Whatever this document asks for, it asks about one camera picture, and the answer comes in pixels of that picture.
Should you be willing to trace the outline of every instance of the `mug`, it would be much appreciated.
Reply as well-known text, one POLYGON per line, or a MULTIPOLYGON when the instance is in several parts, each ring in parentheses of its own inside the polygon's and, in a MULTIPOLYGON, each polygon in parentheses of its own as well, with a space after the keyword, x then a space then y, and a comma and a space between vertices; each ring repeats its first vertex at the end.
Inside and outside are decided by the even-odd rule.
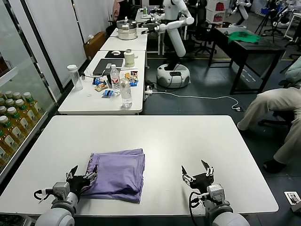
POLYGON ((134 67, 135 66, 135 59, 138 57, 132 52, 131 49, 127 49, 124 53, 124 59, 126 61, 126 67, 134 67))

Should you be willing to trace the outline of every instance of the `glass door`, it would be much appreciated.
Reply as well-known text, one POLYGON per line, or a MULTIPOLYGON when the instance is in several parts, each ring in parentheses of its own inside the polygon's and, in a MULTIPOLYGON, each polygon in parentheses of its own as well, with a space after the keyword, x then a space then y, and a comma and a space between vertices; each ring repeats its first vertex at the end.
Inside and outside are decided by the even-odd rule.
POLYGON ((3 95, 1 98, 4 100, 12 98, 14 102, 5 101, 3 103, 3 99, 0 99, 0 114, 7 116, 11 124, 19 128, 15 132, 17 134, 22 133, 24 139, 18 139, 14 132, 8 131, 7 124, 3 122, 4 118, 0 117, 0 183, 47 118, 48 110, 55 103, 45 77, 35 62, 31 49, 7 0, 0 0, 0 96, 1 94, 3 95), (21 101, 17 102, 17 99, 22 99, 26 103, 23 106, 26 108, 25 110, 18 103, 21 101), (19 121, 14 118, 17 116, 14 116, 12 109, 9 113, 1 111, 4 110, 1 106, 8 109, 11 104, 18 112, 19 121), (7 136, 14 140, 17 148, 5 141, 7 136))

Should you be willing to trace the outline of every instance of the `rice cooker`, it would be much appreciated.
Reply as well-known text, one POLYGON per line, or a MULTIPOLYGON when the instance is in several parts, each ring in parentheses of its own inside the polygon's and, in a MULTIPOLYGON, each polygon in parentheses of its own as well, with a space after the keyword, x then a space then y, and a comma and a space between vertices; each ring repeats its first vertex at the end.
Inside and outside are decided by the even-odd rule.
POLYGON ((132 40, 138 37, 137 35, 137 22, 135 20, 117 21, 118 37, 122 40, 132 40))

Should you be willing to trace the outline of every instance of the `purple cloth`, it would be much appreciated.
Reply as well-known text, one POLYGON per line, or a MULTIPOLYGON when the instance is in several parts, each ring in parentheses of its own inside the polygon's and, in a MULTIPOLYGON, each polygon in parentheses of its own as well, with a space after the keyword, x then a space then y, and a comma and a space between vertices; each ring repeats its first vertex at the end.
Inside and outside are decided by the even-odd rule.
POLYGON ((87 171, 91 172, 95 164, 98 164, 97 179, 83 193, 85 197, 140 202, 145 166, 142 148, 92 153, 87 171))

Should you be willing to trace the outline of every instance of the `red label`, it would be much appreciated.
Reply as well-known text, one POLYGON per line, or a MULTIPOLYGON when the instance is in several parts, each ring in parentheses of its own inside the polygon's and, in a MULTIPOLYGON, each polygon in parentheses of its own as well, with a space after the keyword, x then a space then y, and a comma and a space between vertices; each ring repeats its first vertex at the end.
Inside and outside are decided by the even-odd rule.
POLYGON ((112 80, 112 82, 114 82, 114 83, 117 83, 117 82, 119 82, 119 78, 116 78, 116 79, 114 79, 114 78, 111 78, 111 80, 112 80))

